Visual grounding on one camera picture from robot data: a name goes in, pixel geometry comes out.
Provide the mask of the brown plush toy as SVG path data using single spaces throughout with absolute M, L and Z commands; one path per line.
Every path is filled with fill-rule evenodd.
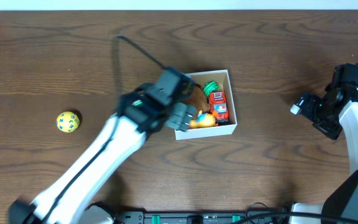
M 211 105 L 207 102 L 206 95 L 199 84 L 195 85 L 192 94 L 188 99 L 184 100 L 183 103 L 194 106 L 197 113 L 199 111 L 208 113 L 211 108 Z

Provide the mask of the orange and blue duck toy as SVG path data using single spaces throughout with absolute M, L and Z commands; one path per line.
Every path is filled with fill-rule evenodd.
M 216 116 L 218 115 L 217 111 L 213 111 L 212 113 L 203 113 L 202 110 L 198 112 L 198 117 L 196 119 L 192 119 L 189 123 L 190 129 L 198 129 L 198 128 L 210 128 L 217 126 Z

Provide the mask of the red toy fire truck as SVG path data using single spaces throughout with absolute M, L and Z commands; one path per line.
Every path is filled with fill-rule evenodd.
M 223 91 L 211 92 L 209 94 L 209 103 L 211 105 L 210 113 L 215 117 L 217 123 L 229 121 L 227 100 Z

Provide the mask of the green round toy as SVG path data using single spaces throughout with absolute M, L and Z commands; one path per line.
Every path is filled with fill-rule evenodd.
M 219 84 L 216 81 L 206 82 L 203 88 L 203 93 L 205 96 L 209 97 L 211 92 L 218 91 Z

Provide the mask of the yellow ball with blue letters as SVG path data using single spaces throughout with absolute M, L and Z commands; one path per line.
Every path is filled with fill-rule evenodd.
M 57 128 L 64 133 L 74 132 L 80 125 L 78 115 L 72 111 L 64 111 L 56 119 Z

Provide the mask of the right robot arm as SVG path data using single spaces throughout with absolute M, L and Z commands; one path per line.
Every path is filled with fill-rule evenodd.
M 324 98 L 305 93 L 291 112 L 307 117 L 330 139 L 345 134 L 350 176 L 322 205 L 294 203 L 292 212 L 314 216 L 291 216 L 289 223 L 341 223 L 344 218 L 358 221 L 358 86 L 332 88 Z

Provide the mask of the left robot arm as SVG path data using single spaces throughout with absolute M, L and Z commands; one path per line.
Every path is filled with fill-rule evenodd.
M 190 76 L 168 67 L 155 83 L 122 95 L 116 112 L 77 161 L 31 203 L 17 199 L 9 223 L 78 223 L 91 199 L 147 138 L 164 126 L 186 131 L 195 107 L 183 100 L 195 87 Z

